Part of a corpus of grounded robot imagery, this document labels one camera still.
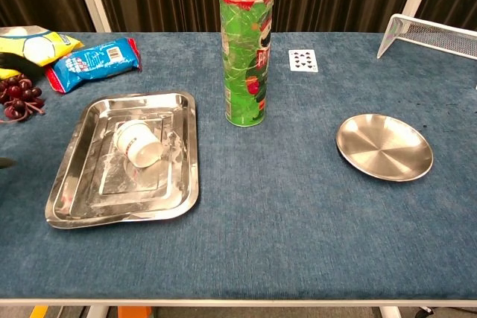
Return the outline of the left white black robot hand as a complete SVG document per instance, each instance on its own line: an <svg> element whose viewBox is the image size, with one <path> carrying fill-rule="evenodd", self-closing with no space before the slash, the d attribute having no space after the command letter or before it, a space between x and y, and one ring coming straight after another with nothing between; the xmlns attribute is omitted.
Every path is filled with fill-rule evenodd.
<svg viewBox="0 0 477 318"><path fill-rule="evenodd" d="M25 121L35 112L44 115L42 91L33 85L45 75L44 68L18 54L1 52L1 69L19 73L1 80L1 105L7 117L1 123Z"/></svg>

